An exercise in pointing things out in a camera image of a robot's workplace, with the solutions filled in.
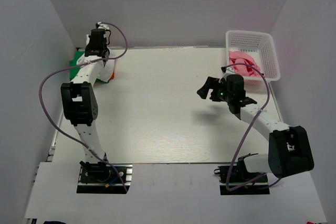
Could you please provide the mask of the white t shirt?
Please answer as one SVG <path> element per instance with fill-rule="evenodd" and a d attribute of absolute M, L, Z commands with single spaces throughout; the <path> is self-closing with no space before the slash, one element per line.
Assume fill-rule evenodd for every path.
<path fill-rule="evenodd" d="M 84 54 L 82 54 L 76 61 L 76 65 L 82 64 L 85 61 Z M 108 60 L 102 72 L 98 75 L 97 79 L 102 82 L 109 82 L 110 77 L 115 70 L 115 60 Z"/>

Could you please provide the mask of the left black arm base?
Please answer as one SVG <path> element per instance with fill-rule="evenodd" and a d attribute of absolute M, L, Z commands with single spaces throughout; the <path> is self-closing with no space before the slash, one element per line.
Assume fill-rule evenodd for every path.
<path fill-rule="evenodd" d="M 126 194 L 132 180 L 132 164 L 80 162 L 78 194 Z"/>

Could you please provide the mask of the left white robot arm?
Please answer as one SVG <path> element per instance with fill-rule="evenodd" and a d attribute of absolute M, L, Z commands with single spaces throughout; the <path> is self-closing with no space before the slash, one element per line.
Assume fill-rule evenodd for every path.
<path fill-rule="evenodd" d="M 97 163 L 107 161 L 96 128 L 98 103 L 93 91 L 97 78 L 105 73 L 109 49 L 107 47 L 107 30 L 97 27 L 87 36 L 83 62 L 76 76 L 61 85 L 61 98 L 64 116 L 74 126 L 84 146 L 85 162 Z"/>

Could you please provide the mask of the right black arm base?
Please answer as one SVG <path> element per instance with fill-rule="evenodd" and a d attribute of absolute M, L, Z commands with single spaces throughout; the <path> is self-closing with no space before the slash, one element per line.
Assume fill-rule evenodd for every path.
<path fill-rule="evenodd" d="M 214 175 L 219 177 L 219 189 L 221 196 L 242 196 L 242 195 L 269 195 L 270 190 L 268 188 L 268 178 L 266 175 L 258 179 L 254 179 L 251 183 L 246 184 L 234 191 L 226 189 L 226 177 L 228 174 L 229 165 L 218 166 L 214 169 Z M 233 166 L 232 173 L 229 179 L 229 187 L 235 187 L 243 184 L 257 176 L 260 173 L 248 173 L 243 171 L 241 167 L 237 168 L 237 165 Z"/>

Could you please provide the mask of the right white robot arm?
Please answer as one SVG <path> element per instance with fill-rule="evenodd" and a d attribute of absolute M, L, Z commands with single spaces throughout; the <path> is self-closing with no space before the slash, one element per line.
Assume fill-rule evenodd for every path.
<path fill-rule="evenodd" d="M 268 114 L 257 101 L 246 95 L 242 76 L 208 77 L 197 94 L 201 99 L 226 102 L 234 116 L 268 141 L 267 154 L 247 154 L 234 159 L 237 163 L 230 172 L 235 176 L 248 181 L 255 176 L 272 173 L 281 179 L 314 169 L 307 131 L 302 126 L 282 123 Z"/>

